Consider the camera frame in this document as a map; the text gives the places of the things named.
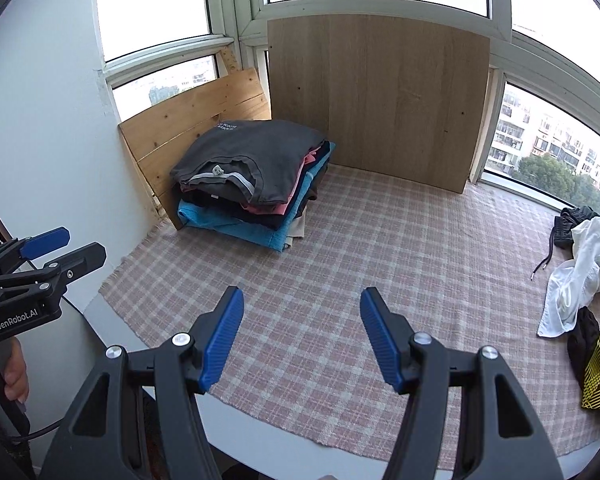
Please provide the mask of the left hand bare fingers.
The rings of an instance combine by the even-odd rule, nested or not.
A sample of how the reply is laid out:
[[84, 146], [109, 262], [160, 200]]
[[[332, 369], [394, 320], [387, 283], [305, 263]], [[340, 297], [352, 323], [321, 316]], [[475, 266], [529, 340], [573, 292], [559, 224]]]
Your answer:
[[30, 393], [27, 363], [24, 359], [20, 341], [16, 337], [9, 339], [8, 359], [3, 368], [3, 377], [6, 398], [11, 401], [26, 403]]

